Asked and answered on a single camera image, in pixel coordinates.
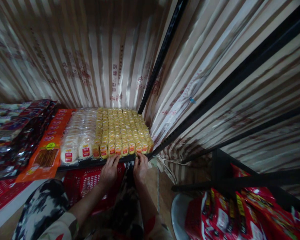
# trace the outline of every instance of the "person's right hand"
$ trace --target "person's right hand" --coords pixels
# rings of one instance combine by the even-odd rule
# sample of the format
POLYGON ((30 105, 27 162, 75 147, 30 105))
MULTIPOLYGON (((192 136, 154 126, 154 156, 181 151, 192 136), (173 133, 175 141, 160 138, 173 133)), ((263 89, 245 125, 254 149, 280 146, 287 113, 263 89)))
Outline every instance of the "person's right hand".
POLYGON ((146 174, 148 171, 148 158, 142 153, 137 153, 136 160, 134 161, 133 177, 136 184, 144 184, 146 174))
POLYGON ((117 180, 117 166, 120 160, 119 155, 108 157, 106 164, 101 169, 98 185, 109 190, 117 180))

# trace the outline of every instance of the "tiled floor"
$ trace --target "tiled floor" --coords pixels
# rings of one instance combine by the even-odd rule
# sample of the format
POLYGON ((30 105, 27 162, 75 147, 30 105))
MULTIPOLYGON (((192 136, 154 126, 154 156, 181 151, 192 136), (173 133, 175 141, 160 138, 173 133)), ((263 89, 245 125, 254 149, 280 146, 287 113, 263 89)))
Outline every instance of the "tiled floor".
MULTIPOLYGON (((151 195, 151 199, 154 205, 157 207, 159 213, 163 217, 165 223, 170 229, 174 239, 174 232, 171 222, 171 205, 175 194, 171 191, 173 183, 169 177, 160 172, 157 167, 153 167, 148 170, 147 174, 147 187, 151 195)), ((21 215, 22 208, 20 208, 1 228, 0 228, 0 240, 10 240, 14 229, 17 225, 17 221, 21 215)))

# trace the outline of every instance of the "red snack bag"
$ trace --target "red snack bag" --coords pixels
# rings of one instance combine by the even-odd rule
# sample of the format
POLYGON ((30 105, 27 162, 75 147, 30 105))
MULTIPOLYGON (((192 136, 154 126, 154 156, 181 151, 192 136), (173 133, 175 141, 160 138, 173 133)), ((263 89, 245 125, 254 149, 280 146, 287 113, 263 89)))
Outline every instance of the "red snack bag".
POLYGON ((209 219, 211 226, 218 232, 225 232, 229 223, 229 202, 217 190, 211 188, 212 211, 209 219))
POLYGON ((261 196, 248 191, 241 191, 245 201, 262 213, 270 214, 274 219, 281 222, 289 228, 294 228, 294 222, 291 213, 283 210, 277 203, 272 203, 261 196))
POLYGON ((229 224, 226 232, 224 233, 224 239, 237 240, 239 229, 238 229, 238 213, 235 204, 232 199, 229 201, 229 224))
MULTIPOLYGON (((246 176, 250 176, 249 173, 243 171, 242 169, 240 169, 239 167, 233 165, 231 163, 232 166, 232 170, 233 170, 233 176, 234 177, 246 177, 246 176)), ((254 194, 257 194, 261 197, 263 197, 264 199, 266 199, 269 202, 275 202, 275 198, 273 197, 272 193, 270 192, 270 190, 267 187, 248 187, 245 188, 247 191, 253 192, 254 194)))
POLYGON ((213 228, 209 224, 209 215, 211 212, 211 194, 206 191, 201 203, 201 235, 203 239, 212 239, 211 231, 213 228))
POLYGON ((240 237, 246 240, 263 240, 264 234, 256 214, 249 207, 241 194, 236 192, 237 205, 240 213, 239 233, 240 237))
POLYGON ((241 193, 245 201, 263 215, 263 226, 266 225, 270 229, 274 239, 300 239, 300 232, 297 231, 289 212, 252 192, 242 190, 241 193))

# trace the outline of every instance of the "red plastic basket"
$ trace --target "red plastic basket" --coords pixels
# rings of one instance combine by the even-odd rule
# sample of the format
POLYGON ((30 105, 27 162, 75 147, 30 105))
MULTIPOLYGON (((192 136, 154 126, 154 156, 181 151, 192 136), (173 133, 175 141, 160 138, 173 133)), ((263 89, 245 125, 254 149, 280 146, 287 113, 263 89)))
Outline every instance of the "red plastic basket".
MULTIPOLYGON (((97 185, 100 180, 101 169, 102 166, 67 171, 63 184, 69 198, 70 206, 77 203, 86 193, 97 185)), ((124 170, 124 164, 118 164, 118 178, 116 183, 110 189, 109 193, 97 204, 92 214, 105 211, 114 205, 123 179, 124 170)))
POLYGON ((0 181, 0 209, 14 199, 32 182, 14 183, 15 179, 0 181))
POLYGON ((202 240, 201 234, 201 203, 202 197, 193 199, 188 206, 184 228, 193 240, 202 240))

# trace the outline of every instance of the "leg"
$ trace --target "leg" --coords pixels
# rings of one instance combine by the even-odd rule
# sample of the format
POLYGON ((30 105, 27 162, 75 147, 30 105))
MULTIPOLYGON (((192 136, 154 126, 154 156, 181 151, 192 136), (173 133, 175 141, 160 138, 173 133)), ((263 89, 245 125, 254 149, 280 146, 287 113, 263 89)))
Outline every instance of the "leg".
POLYGON ((62 214, 69 210, 61 181, 50 179, 35 190, 24 204, 12 240, 37 240, 62 214))
POLYGON ((132 163, 127 164, 108 228, 131 239, 143 239, 141 208, 133 179, 132 163))

